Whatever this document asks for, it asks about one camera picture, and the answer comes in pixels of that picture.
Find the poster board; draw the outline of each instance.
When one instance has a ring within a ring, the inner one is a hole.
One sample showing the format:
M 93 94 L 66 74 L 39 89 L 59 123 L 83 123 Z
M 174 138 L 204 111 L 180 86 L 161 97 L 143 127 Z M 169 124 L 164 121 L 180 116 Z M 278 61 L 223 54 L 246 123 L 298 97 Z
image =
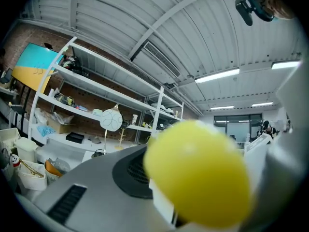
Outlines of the poster board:
M 12 76 L 29 88 L 37 91 L 44 74 L 57 54 L 57 52 L 48 48 L 29 43 L 19 57 L 13 69 Z M 46 78 L 42 92 L 44 92 L 49 79 L 50 76 Z

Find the yellow ball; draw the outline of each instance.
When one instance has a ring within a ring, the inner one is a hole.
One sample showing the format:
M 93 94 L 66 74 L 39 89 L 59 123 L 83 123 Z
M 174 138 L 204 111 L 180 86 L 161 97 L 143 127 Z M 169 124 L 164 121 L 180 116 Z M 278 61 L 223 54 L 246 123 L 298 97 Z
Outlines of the yellow ball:
M 187 120 L 160 134 L 146 151 L 147 174 L 188 221 L 227 228 L 251 210 L 249 177 L 230 139 Z

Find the ceiling light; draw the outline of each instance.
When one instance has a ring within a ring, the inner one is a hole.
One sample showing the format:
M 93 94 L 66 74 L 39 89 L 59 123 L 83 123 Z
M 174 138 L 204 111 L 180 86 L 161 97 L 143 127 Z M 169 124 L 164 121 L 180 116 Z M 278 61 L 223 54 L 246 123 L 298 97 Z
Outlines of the ceiling light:
M 298 67 L 300 61 L 282 61 L 282 62 L 273 62 L 271 65 L 271 69 L 282 69 L 282 68 L 291 68 L 291 67 Z
M 259 103 L 259 104 L 253 104 L 252 106 L 268 106 L 268 105 L 272 105 L 273 102 L 265 102 L 265 103 Z
M 237 75 L 237 74 L 239 74 L 239 72 L 240 72 L 240 70 L 239 70 L 239 68 L 237 68 L 237 69 L 233 69 L 233 70 L 226 71 L 226 72 L 221 72 L 221 73 L 217 73 L 217 74 L 213 74 L 213 75 L 204 76 L 204 77 L 196 79 L 195 82 L 196 83 L 203 83 L 203 82 L 207 82 L 207 81 L 210 81 L 210 80 L 223 78 L 223 77 L 226 77 L 226 76 Z
M 234 108 L 234 106 L 211 107 L 211 110 L 215 110 L 215 109 L 229 109 L 229 108 Z

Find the corrugated metal ceiling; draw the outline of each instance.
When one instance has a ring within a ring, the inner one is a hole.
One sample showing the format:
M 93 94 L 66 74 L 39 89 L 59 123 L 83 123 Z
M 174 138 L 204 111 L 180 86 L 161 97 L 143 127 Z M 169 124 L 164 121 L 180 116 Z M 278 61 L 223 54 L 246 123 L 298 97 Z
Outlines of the corrugated metal ceiling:
M 300 59 L 308 53 L 297 20 L 267 23 L 253 14 L 253 26 L 248 27 L 235 9 L 235 0 L 31 0 L 27 6 L 29 20 L 88 35 L 104 50 L 128 61 L 137 57 L 139 68 L 158 82 L 181 85 L 190 81 L 188 75 L 197 78 L 244 69 L 236 80 L 228 77 L 179 88 L 191 102 L 204 101 L 197 108 L 205 111 L 212 106 L 207 101 L 242 96 L 252 101 L 275 92 L 290 70 L 256 66 L 270 67 L 273 61 Z M 180 70 L 179 78 L 139 53 L 139 46 L 148 40 Z

